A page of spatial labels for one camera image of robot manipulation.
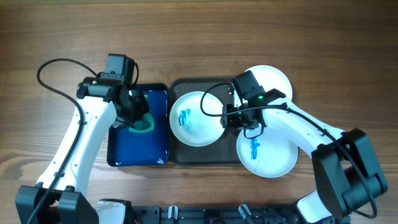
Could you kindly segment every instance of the white plate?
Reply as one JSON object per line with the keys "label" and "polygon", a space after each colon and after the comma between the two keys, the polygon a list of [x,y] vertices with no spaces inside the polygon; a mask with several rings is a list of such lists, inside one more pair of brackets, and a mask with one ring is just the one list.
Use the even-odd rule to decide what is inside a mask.
{"label": "white plate", "polygon": [[[247,131],[246,136],[256,136],[261,129]],[[261,177],[280,177],[288,173],[297,161],[299,149],[292,141],[270,127],[255,139],[243,136],[243,130],[236,143],[239,159],[253,174]]]}
{"label": "white plate", "polygon": [[286,94],[286,97],[292,99],[293,88],[286,75],[279,69],[268,65],[257,65],[247,69],[250,70],[257,82],[264,87],[265,91],[273,88]]}
{"label": "white plate", "polygon": [[[170,127],[175,137],[189,146],[207,146],[224,132],[220,117],[206,116],[201,112],[203,94],[202,91],[194,91],[181,96],[170,112]],[[203,99],[203,109],[209,114],[221,114],[223,104],[208,93]]]}

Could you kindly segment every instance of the wood grain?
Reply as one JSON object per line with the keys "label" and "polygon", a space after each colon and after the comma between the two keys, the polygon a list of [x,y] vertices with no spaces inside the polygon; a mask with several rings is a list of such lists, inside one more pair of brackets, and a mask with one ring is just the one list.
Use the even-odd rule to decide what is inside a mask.
{"label": "wood grain", "polygon": [[[107,54],[139,63],[140,82],[237,75],[253,65],[282,70],[303,110],[371,138],[389,184],[379,216],[353,223],[396,223],[398,213],[398,14],[387,1],[261,1],[79,4],[0,7],[0,222],[19,223],[21,184],[34,185],[70,123],[73,106],[35,79],[47,60],[104,69]],[[90,75],[70,63],[43,71],[70,95]],[[290,203],[315,189],[311,160],[278,179],[243,167],[112,168],[106,139],[91,172],[88,200],[134,205]],[[370,212],[369,207],[363,210]]]}

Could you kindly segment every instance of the black cable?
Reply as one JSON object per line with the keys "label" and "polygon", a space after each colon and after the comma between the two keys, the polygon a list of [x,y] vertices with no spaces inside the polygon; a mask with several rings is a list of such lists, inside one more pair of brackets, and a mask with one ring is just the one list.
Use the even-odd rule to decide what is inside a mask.
{"label": "black cable", "polygon": [[32,212],[32,214],[30,215],[27,224],[31,224],[34,220],[34,218],[36,217],[37,213],[40,211],[40,209],[43,207],[47,197],[49,197],[51,190],[55,187],[55,184],[57,184],[59,178],[61,178],[61,175],[63,173],[63,170],[65,169],[66,165],[68,164],[68,160],[70,158],[70,156],[72,155],[73,150],[76,147],[76,144],[79,140],[81,131],[83,130],[83,125],[84,125],[84,111],[81,108],[81,106],[77,103],[76,100],[74,100],[72,97],[68,96],[67,94],[56,90],[48,85],[46,85],[41,79],[40,79],[40,73],[42,71],[42,69],[44,67],[46,67],[48,64],[53,63],[53,62],[61,62],[61,61],[65,61],[65,62],[73,62],[76,63],[78,65],[81,65],[82,67],[86,68],[87,70],[89,70],[94,76],[97,76],[97,74],[92,71],[92,69],[90,69],[89,67],[87,67],[86,65],[76,61],[76,60],[72,60],[72,59],[67,59],[67,58],[57,58],[57,59],[53,59],[53,60],[49,60],[48,62],[45,62],[42,66],[40,66],[40,68],[37,71],[37,81],[46,89],[53,91],[54,93],[58,93],[59,95],[65,97],[66,99],[70,100],[78,109],[79,111],[79,115],[80,115],[80,122],[79,122],[79,127],[76,133],[76,136],[72,142],[72,145],[69,148],[69,151],[67,153],[67,155],[65,156],[64,160],[62,161],[62,164],[58,170],[58,172],[55,174],[55,177],[53,179],[53,181],[51,182],[50,186],[48,187],[47,191],[44,193],[43,197],[40,199],[40,201],[38,202],[37,206],[35,207],[35,210]]}
{"label": "black cable", "polygon": [[134,83],[132,84],[132,87],[135,87],[135,86],[137,85],[138,76],[139,76],[138,64],[137,64],[136,62],[134,62],[134,66],[136,66],[136,68],[137,68],[137,75],[136,75],[136,80],[135,80]]}
{"label": "black cable", "polygon": [[290,108],[288,108],[287,106],[284,105],[267,105],[267,106],[257,106],[257,107],[253,107],[253,108],[246,108],[243,110],[238,110],[238,111],[234,111],[234,112],[230,112],[230,113],[225,113],[225,114],[208,114],[203,110],[203,99],[205,98],[205,95],[212,89],[221,86],[221,85],[230,85],[230,83],[219,83],[219,84],[215,84],[212,87],[210,87],[207,91],[205,91],[205,93],[203,94],[201,100],[200,100],[200,109],[202,111],[203,114],[207,115],[207,116],[212,116],[212,117],[218,117],[218,116],[227,116],[227,115],[231,115],[231,114],[236,114],[236,113],[242,113],[243,111],[249,111],[249,110],[258,110],[258,109],[277,109],[277,110],[284,110],[287,111],[289,113],[293,113],[296,114],[297,116],[303,118],[305,121],[309,122],[312,126],[316,127],[322,134],[326,135],[328,138],[330,138],[333,143],[335,143],[338,147],[338,149],[340,150],[340,152],[342,152],[344,154],[344,156],[347,158],[347,160],[350,161],[350,163],[353,165],[356,173],[358,174],[359,178],[361,179],[361,182],[365,188],[366,194],[368,195],[368,199],[369,202],[371,203],[372,206],[372,211],[373,214],[369,215],[360,211],[353,211],[355,213],[357,213],[358,215],[364,216],[366,218],[376,218],[377,217],[377,207],[376,207],[376,202],[374,201],[373,195],[369,189],[369,185],[365,180],[365,177],[363,176],[362,172],[360,171],[358,165],[355,163],[354,159],[348,154],[347,150],[341,146],[338,141],[331,135],[329,134],[329,132],[326,129],[323,129],[322,127],[320,127],[317,123],[315,123],[314,121],[312,121],[310,118],[304,116],[303,114],[294,111]]}

